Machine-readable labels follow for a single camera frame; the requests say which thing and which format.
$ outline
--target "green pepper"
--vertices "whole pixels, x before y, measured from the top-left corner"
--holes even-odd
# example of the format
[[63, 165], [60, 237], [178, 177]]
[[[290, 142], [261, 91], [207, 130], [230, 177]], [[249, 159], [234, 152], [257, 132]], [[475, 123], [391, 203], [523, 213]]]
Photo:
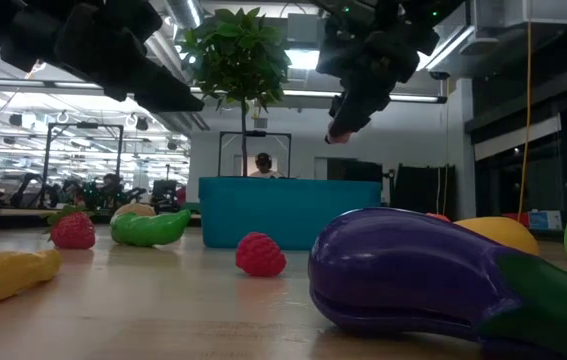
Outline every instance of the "green pepper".
[[121, 214], [112, 217], [110, 231], [112, 239], [119, 244], [147, 247], [167, 245], [183, 235], [190, 216], [189, 210], [156, 216]]

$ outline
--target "tree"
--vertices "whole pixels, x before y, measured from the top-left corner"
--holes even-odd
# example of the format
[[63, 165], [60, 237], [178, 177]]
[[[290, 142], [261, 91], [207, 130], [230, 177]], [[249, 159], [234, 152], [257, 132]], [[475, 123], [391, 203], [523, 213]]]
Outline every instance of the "tree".
[[291, 63], [278, 30], [265, 26], [265, 16], [257, 17], [259, 11], [216, 10], [214, 17], [186, 32], [181, 43], [187, 53], [183, 64], [191, 68], [204, 98], [217, 99], [217, 110], [223, 102], [240, 103], [243, 176], [247, 176], [248, 101], [258, 101], [266, 112], [268, 104], [280, 101]]

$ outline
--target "teal bin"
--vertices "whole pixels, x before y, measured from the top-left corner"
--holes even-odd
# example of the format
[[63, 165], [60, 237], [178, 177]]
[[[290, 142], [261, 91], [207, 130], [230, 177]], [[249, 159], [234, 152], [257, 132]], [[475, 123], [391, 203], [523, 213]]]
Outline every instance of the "teal bin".
[[236, 248], [250, 232], [283, 250], [309, 250], [323, 228], [347, 211], [380, 205], [373, 182], [219, 177], [199, 179], [203, 242]]

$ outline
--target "table surface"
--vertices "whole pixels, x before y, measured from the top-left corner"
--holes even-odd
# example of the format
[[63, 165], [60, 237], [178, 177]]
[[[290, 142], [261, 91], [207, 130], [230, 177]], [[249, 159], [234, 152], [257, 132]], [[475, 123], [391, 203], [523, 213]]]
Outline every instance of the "table surface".
[[[286, 253], [282, 277], [251, 279], [199, 229], [149, 249], [97, 235], [92, 250], [62, 250], [54, 280], [0, 302], [0, 360], [480, 359], [446, 337], [341, 333], [309, 299], [306, 252]], [[0, 250], [50, 247], [39, 230], [0, 231]], [[542, 249], [567, 268], [562, 245]]]

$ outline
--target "green leaves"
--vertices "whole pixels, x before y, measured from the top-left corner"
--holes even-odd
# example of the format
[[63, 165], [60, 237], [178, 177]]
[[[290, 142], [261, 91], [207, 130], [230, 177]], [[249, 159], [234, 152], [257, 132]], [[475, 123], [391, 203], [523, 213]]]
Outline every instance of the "green leaves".
[[281, 42], [279, 31], [271, 26], [263, 26], [259, 31], [259, 37], [272, 44], [278, 45]]
[[47, 219], [47, 224], [49, 226], [54, 226], [54, 224], [56, 224], [59, 220], [61, 220], [61, 218], [79, 212], [85, 213], [85, 215], [87, 215], [88, 217], [94, 216], [93, 212], [85, 211], [85, 206], [83, 205], [80, 206], [65, 205], [63, 209], [61, 209], [61, 211], [42, 214], [41, 218]]
[[220, 24], [216, 33], [224, 37], [238, 37], [241, 35], [241, 28], [235, 24]]
[[261, 8], [254, 8], [247, 13], [247, 17], [254, 19], [261, 11]]
[[181, 43], [188, 54], [183, 66], [192, 71], [204, 97], [217, 100], [217, 109], [223, 102], [252, 99], [267, 109], [283, 93], [290, 61], [279, 31], [266, 26], [259, 13], [260, 8], [236, 14], [216, 10]]
[[215, 18], [217, 21], [225, 22], [225, 23], [230, 23], [230, 24], [237, 22], [237, 21], [236, 21], [237, 19], [236, 19], [236, 17], [234, 16], [234, 14], [232, 14], [232, 12], [231, 12], [230, 10], [227, 10], [227, 9], [218, 9], [218, 10], [215, 10], [215, 11], [214, 11], [214, 18]]

